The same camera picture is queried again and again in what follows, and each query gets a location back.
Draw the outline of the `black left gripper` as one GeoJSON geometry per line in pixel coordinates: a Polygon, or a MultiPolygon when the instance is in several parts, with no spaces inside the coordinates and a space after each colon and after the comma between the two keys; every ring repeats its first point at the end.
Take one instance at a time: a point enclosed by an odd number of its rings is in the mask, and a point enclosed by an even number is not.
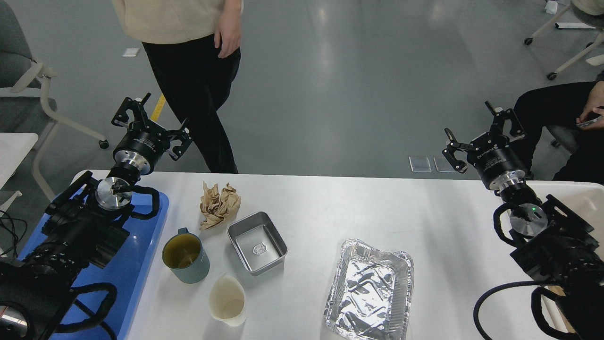
{"type": "Polygon", "coordinates": [[[111,120],[116,127],[125,127],[129,132],[113,151],[114,169],[123,169],[131,176],[145,176],[154,171],[162,155],[167,152],[173,161],[178,161],[187,151],[192,138],[189,135],[189,119],[179,129],[162,133],[148,133],[151,123],[144,104],[151,97],[147,93],[142,99],[125,97],[111,120]]]}

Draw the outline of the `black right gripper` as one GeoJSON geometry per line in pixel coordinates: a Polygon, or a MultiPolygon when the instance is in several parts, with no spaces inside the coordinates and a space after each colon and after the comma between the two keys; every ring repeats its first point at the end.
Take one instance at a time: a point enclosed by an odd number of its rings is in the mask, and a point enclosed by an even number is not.
{"type": "Polygon", "coordinates": [[[493,116],[489,133],[483,133],[470,144],[460,143],[451,129],[445,127],[448,139],[442,151],[453,170],[465,173],[468,164],[455,157],[457,151],[468,153],[468,163],[477,170],[483,185],[490,191],[501,191],[510,183],[524,180],[527,169],[510,147],[510,140],[526,137],[526,130],[520,123],[513,109],[495,108],[489,101],[485,105],[493,116]],[[509,132],[504,132],[505,124],[510,123],[509,132]]]}

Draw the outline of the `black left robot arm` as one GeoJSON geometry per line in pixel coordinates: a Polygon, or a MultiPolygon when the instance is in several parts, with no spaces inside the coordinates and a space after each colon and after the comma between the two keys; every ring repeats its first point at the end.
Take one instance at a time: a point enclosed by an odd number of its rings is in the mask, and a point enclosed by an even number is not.
{"type": "Polygon", "coordinates": [[[104,322],[118,290],[112,283],[74,287],[81,271],[104,268],[129,237],[129,218],[149,220],[159,213],[160,195],[138,185],[164,153],[177,161],[192,138],[189,120],[167,130],[149,119],[141,100],[125,98],[111,123],[127,132],[113,152],[115,165],[103,180],[86,171],[48,205],[42,232],[46,239],[23,260],[2,260],[1,338],[47,340],[104,322]]]}

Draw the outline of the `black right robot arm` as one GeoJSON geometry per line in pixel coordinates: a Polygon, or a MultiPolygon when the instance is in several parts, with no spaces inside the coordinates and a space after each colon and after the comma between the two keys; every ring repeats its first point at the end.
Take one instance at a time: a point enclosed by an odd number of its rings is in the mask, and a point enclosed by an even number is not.
{"type": "Polygon", "coordinates": [[[493,214],[494,230],[514,247],[511,257],[530,280],[484,293],[474,306],[475,327],[489,339],[479,321],[484,301],[507,288],[534,286],[531,312],[542,332],[558,340],[601,340],[604,264],[596,253],[594,228],[553,195],[545,201],[538,198],[504,134],[505,122],[510,121],[510,136],[526,137],[514,110],[485,105],[493,116],[489,131],[463,144],[446,128],[449,141],[442,153],[456,172],[465,173],[469,165],[475,168],[485,188],[501,198],[502,205],[493,214]]]}

